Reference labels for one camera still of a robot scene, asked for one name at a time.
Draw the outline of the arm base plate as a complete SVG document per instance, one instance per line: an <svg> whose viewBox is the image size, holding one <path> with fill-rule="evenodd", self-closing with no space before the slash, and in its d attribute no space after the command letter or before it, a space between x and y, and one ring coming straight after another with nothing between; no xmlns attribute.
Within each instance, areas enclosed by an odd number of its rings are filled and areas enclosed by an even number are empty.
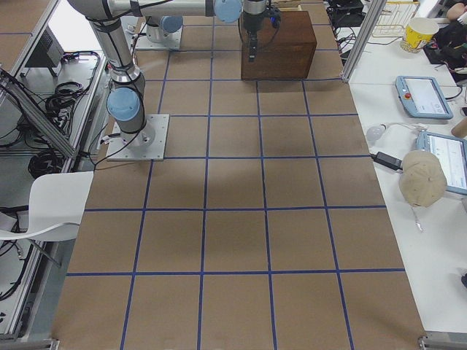
<svg viewBox="0 0 467 350"><path fill-rule="evenodd" d="M169 129L168 114L147 114L146 125L138 133L121 133L117 123L112 132L118 136L109 140L106 157L110 161L140 161L164 159Z"/></svg>
<svg viewBox="0 0 467 350"><path fill-rule="evenodd" d="M142 35L135 44L136 50L168 51L180 49L182 27L170 33L164 31L160 26L147 26L146 23L144 25Z"/></svg>

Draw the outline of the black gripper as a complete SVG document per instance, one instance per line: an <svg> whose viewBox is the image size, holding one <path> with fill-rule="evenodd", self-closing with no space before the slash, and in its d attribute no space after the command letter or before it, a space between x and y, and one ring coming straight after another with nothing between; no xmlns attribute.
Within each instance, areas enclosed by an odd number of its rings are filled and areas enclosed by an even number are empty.
<svg viewBox="0 0 467 350"><path fill-rule="evenodd" d="M248 35L248 61L254 61L257 55L257 32L261 29L261 14L243 11L242 25Z"/></svg>

